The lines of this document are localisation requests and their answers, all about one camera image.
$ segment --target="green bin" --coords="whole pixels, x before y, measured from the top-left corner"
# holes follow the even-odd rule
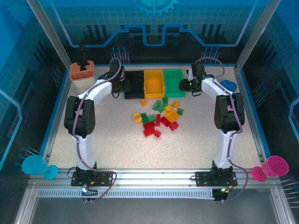
[[[165,82],[165,97],[184,97],[185,92],[179,90],[179,82],[184,78],[181,69],[165,69],[164,82]]]

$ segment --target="acrylic wall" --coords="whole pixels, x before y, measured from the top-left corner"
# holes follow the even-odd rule
[[[28,180],[21,147],[40,150],[65,68],[25,0],[0,1],[0,28],[0,223],[12,223]]]
[[[85,44],[95,63],[108,63],[113,48],[116,55],[129,53],[130,63],[191,63],[203,54],[235,63],[267,3],[41,1],[71,60],[76,61],[76,48]]]
[[[299,181],[298,10],[297,0],[280,2],[243,68],[269,153],[287,160],[290,173],[285,178],[294,176],[295,182]]]

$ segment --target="black mount plate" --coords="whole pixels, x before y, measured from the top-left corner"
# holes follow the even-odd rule
[[[93,184],[93,187],[110,187],[112,184],[112,174],[111,173],[101,173],[101,172],[93,172],[93,178],[89,176],[81,175],[78,176],[76,172],[73,173],[71,179],[71,186],[73,187],[83,187],[84,184],[90,184],[91,181],[97,181],[99,177],[99,181]]]
[[[237,178],[235,176],[235,172],[233,172],[233,177],[231,178],[231,181],[235,186],[238,186]],[[196,181],[196,187],[228,187],[231,184],[231,182],[228,180],[227,182],[224,182],[222,184],[214,183],[211,177],[211,173],[209,171],[207,172],[195,172],[195,181]]]

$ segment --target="red block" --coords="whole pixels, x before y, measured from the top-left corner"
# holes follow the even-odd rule
[[[156,116],[156,126],[160,126],[160,119],[161,119],[161,115],[157,114],[157,116]]]
[[[170,127],[170,129],[171,129],[172,131],[174,131],[174,130],[176,130],[176,129],[178,128],[178,124],[177,124],[177,122],[175,121],[175,122],[171,123],[171,124],[169,125],[169,127]]]
[[[155,133],[155,129],[154,129],[153,127],[151,127],[151,128],[145,129],[145,130],[143,131],[143,133],[144,133],[145,137],[148,137],[149,135]]]
[[[149,128],[152,128],[152,127],[155,127],[155,126],[156,126],[156,125],[155,125],[155,122],[154,122],[154,121],[151,121],[151,122],[146,123],[146,124],[143,125],[143,127],[144,127],[145,130],[146,130],[146,129],[149,129]]]
[[[167,118],[165,118],[165,117],[162,117],[162,118],[160,119],[160,121],[161,121],[161,123],[164,124],[166,127],[168,127],[168,126],[171,124],[170,121],[169,121]]]
[[[156,136],[157,138],[159,138],[159,137],[161,136],[161,132],[159,132],[158,130],[155,130],[155,136]]]

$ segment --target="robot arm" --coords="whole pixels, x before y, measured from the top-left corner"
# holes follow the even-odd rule
[[[205,92],[215,101],[214,122],[219,129],[218,149],[213,165],[216,169],[229,169],[231,167],[227,158],[229,150],[229,157],[234,151],[234,144],[236,134],[232,135],[240,128],[236,122],[234,112],[228,93],[234,99],[234,105],[241,125],[245,122],[243,99],[240,93],[232,93],[225,89],[212,76],[207,75],[205,67],[202,63],[195,63],[187,70],[188,79],[184,79],[180,83],[180,90],[191,92]]]
[[[122,67],[119,75],[111,80],[111,82],[106,82],[101,85],[100,83],[112,77],[116,74],[118,70],[118,64],[111,64],[109,72],[100,76],[97,82],[90,88],[90,91],[82,93],[77,97],[69,97],[67,99],[64,127],[68,129],[69,134],[72,135],[72,129],[74,126],[75,116],[78,110],[78,105],[80,101],[84,98],[86,94],[80,115],[77,121],[75,134],[79,138],[79,150],[80,155],[84,162],[92,168],[96,168],[96,160],[92,150],[92,140],[90,134],[93,132],[95,127],[95,107],[100,103],[100,101],[110,93],[119,93],[121,91],[128,91],[130,89],[129,83],[124,80],[124,68]],[[72,136],[74,143],[76,145],[77,140]],[[88,168],[82,163],[77,155],[77,167],[80,170],[88,170]]]

